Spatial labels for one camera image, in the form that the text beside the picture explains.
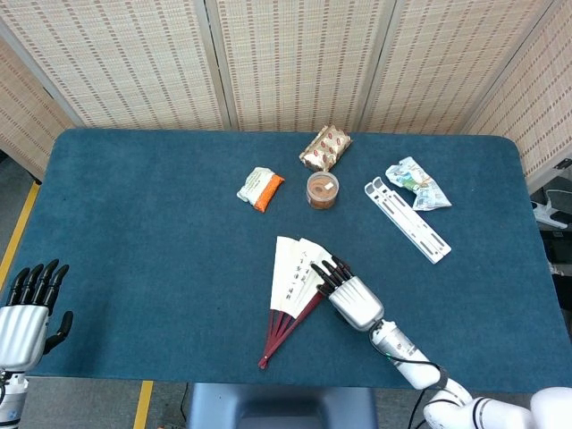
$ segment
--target blue tablecloth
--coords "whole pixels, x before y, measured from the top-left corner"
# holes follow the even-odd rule
[[[310,208],[298,160],[312,133],[68,130],[57,140],[12,275],[59,257],[71,335],[35,374],[217,383],[403,387],[324,301],[258,369],[277,235],[346,259],[386,318],[470,389],[572,384],[571,347],[514,144],[354,133]],[[422,213],[452,252],[432,265],[364,185],[405,156],[451,208]],[[285,178],[265,214],[236,197],[257,165]],[[412,202],[413,194],[398,192]]]

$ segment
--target robotic hand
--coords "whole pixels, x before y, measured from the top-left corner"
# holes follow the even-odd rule
[[[0,308],[0,427],[18,427],[28,391],[25,373],[72,328],[73,313],[67,311],[58,332],[46,338],[60,285],[70,268],[63,265],[54,273],[58,263],[56,259],[45,268],[40,264],[21,270]]]
[[[383,319],[384,308],[367,286],[354,276],[349,266],[332,257],[336,267],[324,266],[328,276],[313,265],[324,279],[318,290],[355,329],[369,332],[374,348],[387,357],[416,389],[439,391],[425,405],[425,420],[433,429],[564,429],[570,424],[572,389],[554,387],[536,393],[531,411],[489,398],[473,399],[459,383],[413,344],[394,322]],[[409,420],[411,428],[413,415]]]

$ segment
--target floor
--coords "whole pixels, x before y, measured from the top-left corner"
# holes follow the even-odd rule
[[[0,162],[0,256],[5,252],[31,183],[30,176],[10,158]],[[387,364],[380,359],[380,365]],[[32,377],[21,429],[133,427],[140,385],[135,381]],[[184,391],[185,383],[154,383],[146,428],[184,426],[179,410]],[[530,400],[528,394],[473,393],[475,397],[488,396],[523,407]],[[379,427],[407,427],[418,391],[380,389],[376,395]],[[189,399],[184,409],[188,409],[188,402]]]

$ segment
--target woven panel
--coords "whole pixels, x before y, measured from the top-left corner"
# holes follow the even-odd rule
[[[86,125],[223,127],[192,2],[1,0],[0,11]]]
[[[539,0],[405,2],[364,129],[453,132],[543,7]]]
[[[0,149],[42,180],[55,138],[73,126],[0,38]]]
[[[572,0],[567,0],[530,41],[469,130],[514,140],[526,176],[556,164],[572,147],[571,25]]]
[[[392,1],[217,4],[241,130],[351,130]]]

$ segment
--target round container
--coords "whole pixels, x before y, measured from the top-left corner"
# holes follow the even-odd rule
[[[330,208],[336,202],[339,189],[340,184],[333,174],[329,172],[315,172],[307,180],[307,202],[313,208]]]

